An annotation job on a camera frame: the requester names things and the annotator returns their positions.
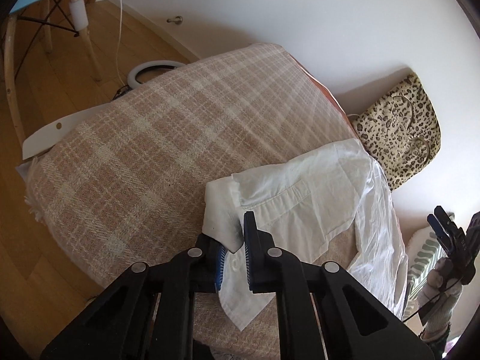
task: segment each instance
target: leopard print bag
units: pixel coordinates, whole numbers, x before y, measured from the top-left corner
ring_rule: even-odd
[[[368,153],[395,190],[417,174],[440,149],[440,126],[415,73],[350,121]]]

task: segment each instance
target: bed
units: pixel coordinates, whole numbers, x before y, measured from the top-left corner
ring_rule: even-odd
[[[280,46],[253,44],[165,73],[78,125],[34,161],[27,198],[64,252],[106,287],[136,261],[164,263],[201,232],[208,181],[356,137],[334,98]],[[353,225],[315,263],[347,267]],[[240,332],[215,294],[194,337],[279,359],[275,302]]]

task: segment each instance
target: wooden table leg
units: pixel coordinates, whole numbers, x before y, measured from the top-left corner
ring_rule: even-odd
[[[7,89],[7,101],[10,109],[11,120],[17,133],[20,146],[25,140],[25,132],[23,130],[20,112],[17,104],[17,91],[15,90],[15,68],[14,68],[14,41],[15,29],[17,27],[17,15],[14,13],[9,16],[7,24],[7,32],[5,35],[5,56],[3,61],[3,72],[5,75],[5,87]]]
[[[42,16],[47,17],[50,12],[50,0],[43,0],[42,3]],[[48,25],[43,26],[43,34],[45,36],[45,52],[50,54],[53,51],[52,45],[52,33],[51,28]]]
[[[92,65],[93,69],[93,79],[95,81],[102,81],[102,74],[100,72],[100,65],[98,64],[97,57],[93,51],[92,42],[90,41],[90,35],[88,33],[88,27],[84,28],[83,30],[78,31],[80,33],[80,37],[82,38],[83,45],[85,46],[85,50],[88,55],[88,59],[90,60],[90,64]]]

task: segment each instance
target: white cord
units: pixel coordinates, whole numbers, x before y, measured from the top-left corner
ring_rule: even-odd
[[[125,83],[122,80],[119,69],[119,51],[120,51],[120,40],[122,39],[122,19],[123,19],[123,1],[120,0],[120,29],[118,30],[118,43],[117,43],[117,52],[115,55],[115,66],[117,67],[117,75],[121,84],[125,86]]]

